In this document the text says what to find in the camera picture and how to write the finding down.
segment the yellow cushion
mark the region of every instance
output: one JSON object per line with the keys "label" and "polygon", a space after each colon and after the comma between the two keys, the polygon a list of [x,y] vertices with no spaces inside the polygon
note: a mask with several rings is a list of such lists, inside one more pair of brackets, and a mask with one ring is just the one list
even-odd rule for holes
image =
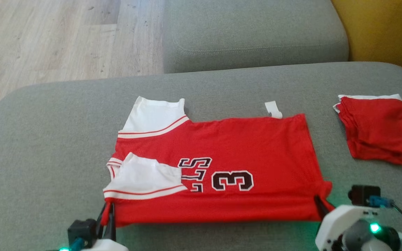
{"label": "yellow cushion", "polygon": [[345,27],[351,61],[402,66],[402,0],[332,0]]}

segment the red jersey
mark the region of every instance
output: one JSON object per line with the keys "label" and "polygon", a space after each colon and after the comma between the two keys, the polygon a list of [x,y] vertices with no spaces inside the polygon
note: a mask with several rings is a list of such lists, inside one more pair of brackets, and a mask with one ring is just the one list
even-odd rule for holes
{"label": "red jersey", "polygon": [[304,114],[192,122],[184,99],[139,97],[107,167],[112,181],[104,195],[115,204],[117,227],[319,221],[314,196],[325,201],[332,188],[322,178]]}

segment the green light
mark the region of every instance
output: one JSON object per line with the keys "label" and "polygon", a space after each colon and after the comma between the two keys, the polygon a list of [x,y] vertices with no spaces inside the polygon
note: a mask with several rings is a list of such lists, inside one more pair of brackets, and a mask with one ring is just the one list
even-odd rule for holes
{"label": "green light", "polygon": [[370,230],[372,231],[372,233],[377,233],[379,230],[381,230],[381,227],[379,227],[378,224],[376,223],[372,223],[370,224]]}

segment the gray ottoman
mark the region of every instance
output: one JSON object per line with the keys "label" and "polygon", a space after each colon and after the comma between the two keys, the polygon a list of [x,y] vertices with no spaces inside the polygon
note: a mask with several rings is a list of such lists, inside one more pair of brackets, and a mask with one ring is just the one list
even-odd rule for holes
{"label": "gray ottoman", "polygon": [[167,0],[166,73],[348,60],[330,0]]}
{"label": "gray ottoman", "polygon": [[[329,201],[348,204],[353,184],[381,186],[402,207],[402,167],[352,159],[332,108],[338,94],[402,96],[402,68],[340,62],[78,81],[17,90],[0,102],[0,251],[44,251],[67,243],[75,219],[94,218],[109,182],[105,167],[138,95],[186,99],[193,121],[305,113]],[[380,218],[402,230],[392,210]],[[131,251],[314,251],[317,222],[131,225],[118,242]]]}

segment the folded red garment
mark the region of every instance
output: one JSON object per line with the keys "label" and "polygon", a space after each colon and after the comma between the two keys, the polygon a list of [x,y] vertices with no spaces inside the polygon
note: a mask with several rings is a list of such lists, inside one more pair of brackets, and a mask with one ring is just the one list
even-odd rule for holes
{"label": "folded red garment", "polygon": [[334,106],[345,125],[353,158],[402,165],[402,99],[390,96],[339,95]]}

